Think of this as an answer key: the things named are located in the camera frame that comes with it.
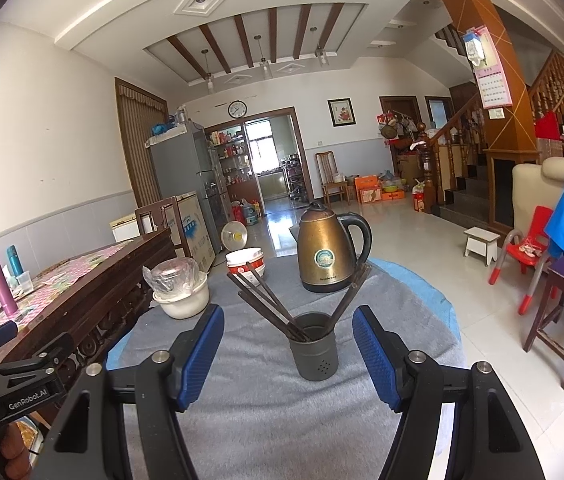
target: kettle lid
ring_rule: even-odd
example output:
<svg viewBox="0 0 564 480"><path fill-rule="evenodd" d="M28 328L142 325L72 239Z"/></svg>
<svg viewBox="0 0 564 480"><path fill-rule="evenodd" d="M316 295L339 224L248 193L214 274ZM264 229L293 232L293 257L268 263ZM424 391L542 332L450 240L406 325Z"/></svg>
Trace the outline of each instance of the kettle lid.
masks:
<svg viewBox="0 0 564 480"><path fill-rule="evenodd" d="M326 207L323 203L313 201L309 204L308 208L300 218L300 222L315 222L317 220L326 220L335 216L331 209Z"/></svg>

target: round table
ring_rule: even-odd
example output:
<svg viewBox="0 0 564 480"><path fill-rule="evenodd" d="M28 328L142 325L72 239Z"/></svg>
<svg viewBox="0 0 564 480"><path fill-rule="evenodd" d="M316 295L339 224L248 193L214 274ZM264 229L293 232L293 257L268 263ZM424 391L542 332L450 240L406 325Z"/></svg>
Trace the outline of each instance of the round table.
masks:
<svg viewBox="0 0 564 480"><path fill-rule="evenodd" d="M355 307L369 304L386 330L441 365L463 367L464 355L452 323L427 306L448 311L440 309L444 297L403 267L384 262L389 266L385 272L383 262L374 263L335 327L339 368L320 382L299 376L286 337L241 301L222 272L209 277L211 301L224 309L224 336L199 400L178 415L202 480L378 477L400 416L377 397L357 349L351 327ZM294 316L331 313L345 293L305 290L296 256L267 260L265 279ZM136 365L152 352L168 349L177 334L196 322L197 317L175 320L152 308L126 338L114 366ZM134 478L143 479L147 476L134 406L125 406L125 420ZM448 446L452 426L453 406L444 405L437 452Z"/></svg>

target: red plastic chair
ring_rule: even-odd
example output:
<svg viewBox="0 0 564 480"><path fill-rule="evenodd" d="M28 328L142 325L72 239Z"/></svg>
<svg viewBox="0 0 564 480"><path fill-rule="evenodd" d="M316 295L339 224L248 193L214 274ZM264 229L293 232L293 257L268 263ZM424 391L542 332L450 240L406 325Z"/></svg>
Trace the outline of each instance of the red plastic chair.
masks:
<svg viewBox="0 0 564 480"><path fill-rule="evenodd" d="M544 264L550 259L549 251L547 251L549 237L544 232L544 228L546 227L552 213L553 210L548 207L541 205L537 206L536 210L533 212L533 219L531 220L531 227L528 230L528 234L521 242L520 238L524 235L519 229L513 229L508 233L504 240L504 245L502 245L500 256L495 263L495 269L493 269L491 277L489 278L489 285L493 285L497 281L500 271L502 270L504 258L507 257L507 254L510 254L518 262L520 262L520 272L522 272L522 274L526 274L526 267L531 266L536 268L536 272L533 274L533 279L531 280L526 294L522 299L520 308L518 308L518 314L520 314L520 316L522 316L526 312L526 309L528 309L528 305L531 303L531 298L536 291L537 283L540 281L540 277L542 276ZM523 251L520 251L520 246L525 244L533 245L534 248L538 248L542 251L542 255L529 256ZM556 290L552 290L551 297L555 298L555 295Z"/></svg>

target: pink checkered tablecloth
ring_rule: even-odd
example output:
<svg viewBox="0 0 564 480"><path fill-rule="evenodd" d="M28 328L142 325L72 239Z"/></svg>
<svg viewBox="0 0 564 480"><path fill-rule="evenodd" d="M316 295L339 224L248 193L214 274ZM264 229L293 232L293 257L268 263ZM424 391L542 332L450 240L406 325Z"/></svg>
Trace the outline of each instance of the pink checkered tablecloth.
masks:
<svg viewBox="0 0 564 480"><path fill-rule="evenodd" d="M74 260L69 260L64 264L54 268L47 274L33 280L35 290L17 301L19 313L13 319L17 327L21 330L28 325L44 308L49 306L62 292L68 290L71 285L76 283L82 276L87 275L99 264L117 251L121 250L130 240L120 244L85 254ZM0 325L8 321L6 314L0 310Z"/></svg>

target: clock face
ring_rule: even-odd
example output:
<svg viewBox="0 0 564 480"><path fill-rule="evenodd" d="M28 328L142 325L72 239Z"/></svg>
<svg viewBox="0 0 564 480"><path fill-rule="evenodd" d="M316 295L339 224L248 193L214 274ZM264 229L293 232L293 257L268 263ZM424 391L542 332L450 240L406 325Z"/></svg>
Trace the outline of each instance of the clock face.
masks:
<svg viewBox="0 0 564 480"><path fill-rule="evenodd" d="M229 105L229 115L233 119L244 117L246 115L246 104L244 104L242 101L233 101Z"/></svg>

